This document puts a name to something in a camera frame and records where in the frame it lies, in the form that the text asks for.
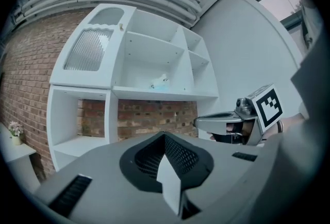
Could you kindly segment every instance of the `brick wall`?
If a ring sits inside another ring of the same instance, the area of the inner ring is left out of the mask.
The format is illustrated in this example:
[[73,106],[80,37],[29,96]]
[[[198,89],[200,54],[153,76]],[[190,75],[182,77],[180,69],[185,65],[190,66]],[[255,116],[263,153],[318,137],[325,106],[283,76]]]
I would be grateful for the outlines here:
[[[30,156],[37,177],[55,172],[47,134],[46,109],[49,79],[65,42],[90,10],[58,14],[31,23],[5,42],[8,49],[0,84],[0,122],[17,121],[24,126],[23,141],[37,151]],[[83,100],[78,108],[78,132],[104,135],[104,102]],[[120,100],[120,140],[159,130],[197,136],[191,122],[197,116],[190,101]]]

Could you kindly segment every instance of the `white table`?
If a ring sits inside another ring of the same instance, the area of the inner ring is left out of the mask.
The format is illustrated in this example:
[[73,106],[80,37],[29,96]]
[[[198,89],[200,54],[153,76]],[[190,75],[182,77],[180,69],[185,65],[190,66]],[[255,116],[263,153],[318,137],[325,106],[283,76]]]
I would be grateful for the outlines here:
[[0,149],[4,160],[17,183],[34,193],[40,183],[32,168],[29,155],[36,151],[26,144],[14,146],[10,137],[10,131],[0,123]]

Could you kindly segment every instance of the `potted plant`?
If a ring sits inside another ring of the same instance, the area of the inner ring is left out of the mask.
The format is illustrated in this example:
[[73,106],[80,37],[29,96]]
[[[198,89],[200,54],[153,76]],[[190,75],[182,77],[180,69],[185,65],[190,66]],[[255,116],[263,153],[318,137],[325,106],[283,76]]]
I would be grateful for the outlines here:
[[8,127],[12,137],[13,145],[21,145],[22,141],[20,136],[23,134],[23,127],[17,122],[11,122]]

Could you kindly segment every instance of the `cabinet door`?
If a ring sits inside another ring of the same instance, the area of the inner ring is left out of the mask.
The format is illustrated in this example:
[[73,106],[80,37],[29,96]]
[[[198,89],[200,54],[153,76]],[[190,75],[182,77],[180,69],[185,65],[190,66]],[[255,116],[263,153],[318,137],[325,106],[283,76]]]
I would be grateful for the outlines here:
[[204,38],[220,94],[220,110],[235,107],[259,87],[274,83],[285,116],[301,98],[290,78],[302,55],[283,25],[255,0],[219,0],[192,29]]

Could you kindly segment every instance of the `vase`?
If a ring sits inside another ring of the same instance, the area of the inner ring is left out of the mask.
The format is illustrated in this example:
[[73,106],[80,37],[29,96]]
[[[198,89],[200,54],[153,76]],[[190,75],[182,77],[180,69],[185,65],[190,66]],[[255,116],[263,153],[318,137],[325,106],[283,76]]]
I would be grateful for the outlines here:
[[11,139],[12,139],[13,145],[21,145],[22,144],[21,138],[19,136],[12,136]]

